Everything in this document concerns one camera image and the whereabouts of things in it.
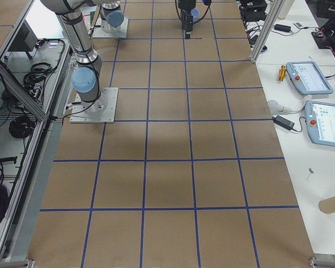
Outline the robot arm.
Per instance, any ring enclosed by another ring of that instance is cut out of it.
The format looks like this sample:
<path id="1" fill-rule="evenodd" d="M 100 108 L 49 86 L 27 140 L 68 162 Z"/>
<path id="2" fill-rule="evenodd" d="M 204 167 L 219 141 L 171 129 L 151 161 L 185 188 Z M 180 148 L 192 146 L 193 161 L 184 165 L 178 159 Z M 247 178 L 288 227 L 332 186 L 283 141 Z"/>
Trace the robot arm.
<path id="1" fill-rule="evenodd" d="M 190 34 L 193 31 L 194 17 L 192 15 L 192 10 L 195 7 L 196 1 L 193 0 L 175 1 L 176 13 L 181 22 L 181 29 L 185 39 L 190 39 Z M 125 20 L 119 1 L 102 4 L 100 8 L 100 16 L 102 19 L 101 27 L 106 32 L 121 26 Z"/>
<path id="2" fill-rule="evenodd" d="M 88 35 L 81 8 L 100 6 L 102 1 L 42 1 L 54 12 L 60 21 L 64 35 L 75 53 L 78 68 L 71 76 L 71 82 L 80 96 L 83 111 L 92 112 L 101 105 L 99 72 L 102 61 Z"/>

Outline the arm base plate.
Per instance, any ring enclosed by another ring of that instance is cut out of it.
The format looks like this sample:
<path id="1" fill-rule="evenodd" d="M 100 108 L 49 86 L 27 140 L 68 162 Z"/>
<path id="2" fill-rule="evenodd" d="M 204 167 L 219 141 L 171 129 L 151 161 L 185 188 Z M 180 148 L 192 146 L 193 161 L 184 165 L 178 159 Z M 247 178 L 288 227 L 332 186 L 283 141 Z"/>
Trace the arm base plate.
<path id="1" fill-rule="evenodd" d="M 70 123 L 113 123 L 118 99 L 118 88 L 101 88 L 101 95 L 92 106 L 82 102 L 79 94 L 75 96 L 75 101 L 79 104 L 73 106 L 70 116 Z"/>
<path id="2" fill-rule="evenodd" d="M 126 39 L 129 18 L 125 17 L 121 25 L 113 27 L 98 18 L 93 31 L 94 39 Z"/>

